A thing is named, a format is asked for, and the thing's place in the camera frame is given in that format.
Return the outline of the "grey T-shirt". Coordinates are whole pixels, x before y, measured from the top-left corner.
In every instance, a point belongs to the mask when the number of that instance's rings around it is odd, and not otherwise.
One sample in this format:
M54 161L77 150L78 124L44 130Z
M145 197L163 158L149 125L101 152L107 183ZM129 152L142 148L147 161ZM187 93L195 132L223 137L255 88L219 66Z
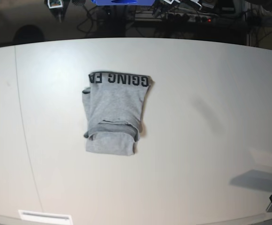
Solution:
M131 156L142 131L142 117L150 76L92 72L82 91L87 119L86 151Z

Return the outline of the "blue plastic part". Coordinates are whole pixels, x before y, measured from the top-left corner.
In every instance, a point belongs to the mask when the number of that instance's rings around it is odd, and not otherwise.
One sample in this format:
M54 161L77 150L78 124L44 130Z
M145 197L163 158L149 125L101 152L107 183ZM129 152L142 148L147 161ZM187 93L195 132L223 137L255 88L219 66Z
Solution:
M155 0L92 0L97 6L152 6Z

